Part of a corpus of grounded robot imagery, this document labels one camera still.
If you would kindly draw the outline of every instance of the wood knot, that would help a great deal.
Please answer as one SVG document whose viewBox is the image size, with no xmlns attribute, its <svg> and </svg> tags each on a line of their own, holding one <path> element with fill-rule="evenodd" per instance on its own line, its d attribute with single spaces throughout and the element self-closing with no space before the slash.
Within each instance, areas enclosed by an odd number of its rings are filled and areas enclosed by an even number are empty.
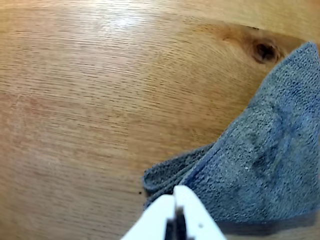
<svg viewBox="0 0 320 240">
<path fill-rule="evenodd" d="M 276 63 L 283 57 L 283 53 L 269 39 L 254 40 L 252 56 L 259 64 Z"/>
</svg>

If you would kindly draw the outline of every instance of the microfiber towel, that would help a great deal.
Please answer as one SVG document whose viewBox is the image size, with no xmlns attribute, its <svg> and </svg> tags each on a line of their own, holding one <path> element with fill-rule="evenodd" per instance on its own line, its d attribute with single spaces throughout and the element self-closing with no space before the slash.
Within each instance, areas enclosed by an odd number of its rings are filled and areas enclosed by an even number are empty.
<svg viewBox="0 0 320 240">
<path fill-rule="evenodd" d="M 216 142 L 145 171 L 145 208 L 186 185 L 217 222 L 261 224 L 316 211 L 319 119 L 319 53 L 308 42 L 267 75 Z"/>
</svg>

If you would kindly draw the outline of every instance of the gray towel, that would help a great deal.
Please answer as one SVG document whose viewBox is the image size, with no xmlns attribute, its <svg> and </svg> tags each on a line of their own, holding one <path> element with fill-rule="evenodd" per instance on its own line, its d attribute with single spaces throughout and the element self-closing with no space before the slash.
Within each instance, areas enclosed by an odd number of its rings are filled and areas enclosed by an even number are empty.
<svg viewBox="0 0 320 240">
<path fill-rule="evenodd" d="M 308 42 L 268 74 L 216 142 L 145 171 L 145 207 L 186 185 L 218 222 L 267 223 L 317 210 L 319 117 L 319 53 Z"/>
</svg>

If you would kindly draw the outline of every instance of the wooden surface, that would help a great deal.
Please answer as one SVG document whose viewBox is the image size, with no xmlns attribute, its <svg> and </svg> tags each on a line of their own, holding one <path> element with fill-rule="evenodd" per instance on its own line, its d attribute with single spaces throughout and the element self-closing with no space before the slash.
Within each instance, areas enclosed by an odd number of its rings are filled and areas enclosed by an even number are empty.
<svg viewBox="0 0 320 240">
<path fill-rule="evenodd" d="M 320 43 L 319 12 L 317 0 L 0 0 L 0 239 L 119 239 L 142 212 L 144 170 L 214 141 L 277 62 Z M 320 215 L 283 224 L 227 236 L 320 239 Z"/>
</svg>

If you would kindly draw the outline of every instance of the wood grain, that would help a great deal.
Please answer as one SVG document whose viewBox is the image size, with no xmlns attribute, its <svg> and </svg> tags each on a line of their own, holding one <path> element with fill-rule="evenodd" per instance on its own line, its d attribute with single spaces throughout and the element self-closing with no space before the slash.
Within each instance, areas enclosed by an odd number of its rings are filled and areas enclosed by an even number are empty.
<svg viewBox="0 0 320 240">
<path fill-rule="evenodd" d="M 276 63 L 320 43 L 319 10 L 0 0 L 0 239 L 119 239 L 142 212 L 144 170 L 214 141 Z M 228 239 L 320 239 L 317 216 L 283 224 Z"/>
</svg>

